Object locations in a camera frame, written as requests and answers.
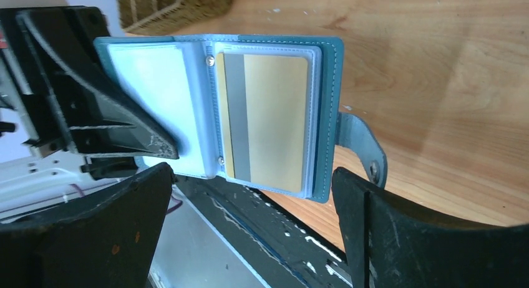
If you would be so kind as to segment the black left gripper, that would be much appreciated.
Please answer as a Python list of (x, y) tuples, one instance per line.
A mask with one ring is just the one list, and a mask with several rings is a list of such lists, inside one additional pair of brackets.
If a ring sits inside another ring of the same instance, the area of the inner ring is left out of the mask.
[(1, 89), (21, 117), (24, 144), (54, 153), (50, 93), (70, 151), (178, 158), (175, 140), (104, 72), (94, 40), (107, 34), (96, 7), (1, 9)]

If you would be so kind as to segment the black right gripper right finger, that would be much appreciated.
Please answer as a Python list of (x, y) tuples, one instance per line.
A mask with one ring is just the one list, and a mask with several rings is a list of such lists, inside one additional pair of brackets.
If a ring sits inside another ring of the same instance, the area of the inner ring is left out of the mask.
[(354, 287), (527, 287), (528, 226), (422, 206), (345, 168), (332, 195)]

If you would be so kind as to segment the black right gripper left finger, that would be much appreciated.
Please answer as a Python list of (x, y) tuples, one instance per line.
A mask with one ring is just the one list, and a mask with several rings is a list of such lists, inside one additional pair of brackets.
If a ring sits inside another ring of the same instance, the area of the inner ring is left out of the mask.
[(175, 175), (166, 163), (1, 225), (2, 287), (145, 287)]

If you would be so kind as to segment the blue leather card holder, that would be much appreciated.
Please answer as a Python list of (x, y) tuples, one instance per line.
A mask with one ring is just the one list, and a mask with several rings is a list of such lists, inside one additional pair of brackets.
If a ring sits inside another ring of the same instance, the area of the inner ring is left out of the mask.
[(178, 175), (325, 203), (342, 146), (370, 182), (386, 185), (384, 150), (365, 121), (339, 109), (339, 37), (99, 37), (94, 45), (107, 75), (178, 150), (177, 159), (135, 156), (143, 169), (165, 162)]

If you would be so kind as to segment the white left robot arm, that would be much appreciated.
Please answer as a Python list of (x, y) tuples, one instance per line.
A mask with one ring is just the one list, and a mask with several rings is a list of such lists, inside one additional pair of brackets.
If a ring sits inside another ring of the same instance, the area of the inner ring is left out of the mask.
[(139, 156), (177, 159), (177, 143), (105, 72), (97, 7), (1, 9), (1, 220), (138, 172)]

